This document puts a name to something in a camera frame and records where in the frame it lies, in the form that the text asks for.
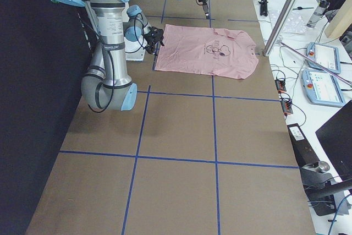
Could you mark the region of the pink Snoopy t-shirt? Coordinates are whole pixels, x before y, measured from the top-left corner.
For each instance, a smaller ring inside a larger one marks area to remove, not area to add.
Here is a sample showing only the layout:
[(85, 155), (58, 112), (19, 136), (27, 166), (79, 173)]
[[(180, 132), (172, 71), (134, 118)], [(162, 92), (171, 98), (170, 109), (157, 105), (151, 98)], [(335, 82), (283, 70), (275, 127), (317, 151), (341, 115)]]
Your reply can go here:
[(246, 79), (259, 59), (256, 44), (242, 30), (165, 26), (155, 70)]

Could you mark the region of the black folded tripod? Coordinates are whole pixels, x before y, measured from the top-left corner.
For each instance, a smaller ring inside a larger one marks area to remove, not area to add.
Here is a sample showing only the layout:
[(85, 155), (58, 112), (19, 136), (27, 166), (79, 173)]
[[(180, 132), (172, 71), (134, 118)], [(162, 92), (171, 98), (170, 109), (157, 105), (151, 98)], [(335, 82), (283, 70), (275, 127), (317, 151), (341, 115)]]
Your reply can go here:
[(268, 0), (260, 0), (260, 16), (268, 16)]

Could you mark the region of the clear plastic bag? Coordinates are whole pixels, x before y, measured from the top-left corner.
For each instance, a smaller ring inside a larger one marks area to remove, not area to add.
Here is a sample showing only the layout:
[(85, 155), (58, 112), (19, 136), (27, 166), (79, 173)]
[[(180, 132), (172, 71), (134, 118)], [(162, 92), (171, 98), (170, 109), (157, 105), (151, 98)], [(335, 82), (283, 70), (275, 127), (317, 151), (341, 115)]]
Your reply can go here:
[[(271, 22), (271, 27), (274, 29), (274, 26), (279, 18), (281, 11), (280, 10), (269, 10), (268, 15)], [(304, 22), (301, 13), (299, 11), (291, 11), (287, 21), (284, 24), (282, 33), (287, 34), (303, 34), (306, 32), (306, 23)]]

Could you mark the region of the upper orange connector block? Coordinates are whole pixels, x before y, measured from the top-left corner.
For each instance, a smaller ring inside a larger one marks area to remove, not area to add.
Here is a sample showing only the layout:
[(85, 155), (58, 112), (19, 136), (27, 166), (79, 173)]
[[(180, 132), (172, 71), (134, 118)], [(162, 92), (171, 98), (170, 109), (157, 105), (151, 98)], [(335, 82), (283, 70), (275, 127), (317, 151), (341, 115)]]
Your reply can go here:
[(286, 92), (286, 87), (285, 87), (285, 79), (281, 78), (281, 79), (275, 79), (274, 80), (275, 82), (275, 85), (276, 85), (276, 88), (277, 88), (277, 91), (279, 94), (283, 93), (283, 92)]

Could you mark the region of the orange connector block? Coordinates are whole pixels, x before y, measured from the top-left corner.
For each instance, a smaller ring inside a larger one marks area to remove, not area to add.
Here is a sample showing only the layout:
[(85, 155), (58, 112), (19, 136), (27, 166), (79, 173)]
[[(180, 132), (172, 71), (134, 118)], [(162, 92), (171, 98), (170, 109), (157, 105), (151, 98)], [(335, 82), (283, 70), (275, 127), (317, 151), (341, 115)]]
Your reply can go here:
[(292, 100), (289, 98), (281, 98), (280, 104), (285, 116), (293, 114), (292, 110)]
[(286, 92), (286, 87), (285, 87), (285, 79), (281, 78), (281, 79), (275, 79), (274, 80), (275, 82), (275, 85), (276, 85), (276, 88), (277, 88), (277, 91), (279, 94), (283, 93), (283, 92)]

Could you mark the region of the lower orange connector block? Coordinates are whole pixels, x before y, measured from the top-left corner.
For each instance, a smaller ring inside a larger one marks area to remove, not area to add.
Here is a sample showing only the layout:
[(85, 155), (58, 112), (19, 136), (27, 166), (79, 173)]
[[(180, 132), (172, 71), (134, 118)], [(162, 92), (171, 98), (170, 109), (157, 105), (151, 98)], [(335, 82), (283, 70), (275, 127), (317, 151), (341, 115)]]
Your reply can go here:
[(281, 98), (280, 104), (285, 116), (293, 114), (292, 110), (292, 100), (289, 98)]

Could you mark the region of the far blue teach pendant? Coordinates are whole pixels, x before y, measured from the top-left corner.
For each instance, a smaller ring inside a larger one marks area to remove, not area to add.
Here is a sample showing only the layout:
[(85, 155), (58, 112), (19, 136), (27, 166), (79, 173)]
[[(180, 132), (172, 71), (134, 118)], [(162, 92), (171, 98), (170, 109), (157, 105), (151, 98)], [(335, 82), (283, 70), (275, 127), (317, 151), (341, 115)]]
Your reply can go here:
[(307, 46), (306, 55), (315, 63), (308, 61), (308, 65), (314, 69), (320, 69), (321, 65), (333, 73), (340, 74), (340, 58), (337, 47), (310, 42)]

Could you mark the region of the blue teach pendant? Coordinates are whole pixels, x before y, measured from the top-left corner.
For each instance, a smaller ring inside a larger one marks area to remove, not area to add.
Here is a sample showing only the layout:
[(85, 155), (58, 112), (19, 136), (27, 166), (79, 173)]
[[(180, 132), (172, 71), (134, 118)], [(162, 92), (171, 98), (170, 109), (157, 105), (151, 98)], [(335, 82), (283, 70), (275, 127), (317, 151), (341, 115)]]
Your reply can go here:
[(315, 63), (308, 61), (308, 65), (314, 69), (320, 69), (321, 65), (333, 73), (340, 74), (340, 58), (337, 47), (310, 42), (307, 46), (306, 55)]
[(319, 70), (304, 69), (301, 74), (303, 88), (314, 105), (343, 107), (345, 99), (337, 79)]

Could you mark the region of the wooden beam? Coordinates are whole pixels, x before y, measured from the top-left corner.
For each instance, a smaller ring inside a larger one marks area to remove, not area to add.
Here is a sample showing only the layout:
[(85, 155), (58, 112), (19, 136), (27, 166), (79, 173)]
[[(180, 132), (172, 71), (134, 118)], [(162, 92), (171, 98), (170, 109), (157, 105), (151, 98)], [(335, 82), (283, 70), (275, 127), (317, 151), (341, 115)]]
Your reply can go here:
[(337, 13), (325, 30), (329, 38), (338, 38), (344, 34), (351, 25), (351, 0), (332, 0), (332, 8), (337, 9)]

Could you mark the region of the near blue teach pendant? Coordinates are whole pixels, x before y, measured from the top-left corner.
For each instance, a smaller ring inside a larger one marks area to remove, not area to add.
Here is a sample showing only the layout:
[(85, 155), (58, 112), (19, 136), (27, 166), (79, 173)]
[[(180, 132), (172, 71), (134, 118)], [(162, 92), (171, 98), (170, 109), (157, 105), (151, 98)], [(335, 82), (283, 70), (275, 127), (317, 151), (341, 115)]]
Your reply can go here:
[(345, 99), (337, 79), (319, 70), (304, 69), (301, 74), (303, 88), (314, 105), (343, 107)]

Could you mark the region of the black box with label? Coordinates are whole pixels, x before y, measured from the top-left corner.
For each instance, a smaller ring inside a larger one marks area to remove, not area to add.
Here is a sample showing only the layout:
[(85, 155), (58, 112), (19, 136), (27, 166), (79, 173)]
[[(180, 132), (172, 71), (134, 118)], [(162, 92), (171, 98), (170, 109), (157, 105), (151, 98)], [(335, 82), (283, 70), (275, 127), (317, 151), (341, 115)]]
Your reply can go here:
[(297, 123), (287, 125), (295, 158), (299, 167), (319, 162), (311, 144)]

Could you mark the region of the black monitor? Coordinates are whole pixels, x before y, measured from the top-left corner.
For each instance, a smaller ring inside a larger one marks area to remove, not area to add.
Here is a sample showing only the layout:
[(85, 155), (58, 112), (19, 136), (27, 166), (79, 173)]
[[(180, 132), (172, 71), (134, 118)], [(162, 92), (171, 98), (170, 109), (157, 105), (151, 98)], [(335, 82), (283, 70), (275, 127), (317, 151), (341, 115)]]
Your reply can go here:
[(337, 173), (351, 174), (351, 101), (325, 122), (316, 136)]

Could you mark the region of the white pedestal column base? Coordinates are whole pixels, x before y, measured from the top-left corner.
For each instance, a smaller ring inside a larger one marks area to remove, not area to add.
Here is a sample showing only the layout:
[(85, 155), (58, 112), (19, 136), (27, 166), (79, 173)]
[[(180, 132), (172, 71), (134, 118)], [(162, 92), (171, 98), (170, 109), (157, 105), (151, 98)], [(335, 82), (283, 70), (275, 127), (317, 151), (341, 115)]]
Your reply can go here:
[(125, 55), (127, 61), (141, 62), (144, 60), (146, 40), (144, 39), (144, 25), (140, 18), (130, 18), (124, 23)]

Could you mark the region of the aluminium frame post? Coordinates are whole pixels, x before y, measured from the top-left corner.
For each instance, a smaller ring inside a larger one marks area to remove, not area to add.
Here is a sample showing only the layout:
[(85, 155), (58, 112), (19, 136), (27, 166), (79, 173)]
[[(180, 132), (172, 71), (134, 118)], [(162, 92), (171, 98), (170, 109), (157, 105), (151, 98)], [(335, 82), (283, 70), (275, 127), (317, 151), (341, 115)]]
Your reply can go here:
[(296, 0), (286, 0), (281, 13), (278, 17), (278, 20), (272, 30), (272, 33), (270, 34), (270, 37), (266, 43), (265, 49), (263, 50), (263, 55), (268, 57), (273, 50), (274, 45), (277, 43), (279, 36), (281, 34), (281, 31), (284, 28), (284, 25), (288, 19), (288, 16), (290, 12), (293, 9), (293, 6), (295, 4)]

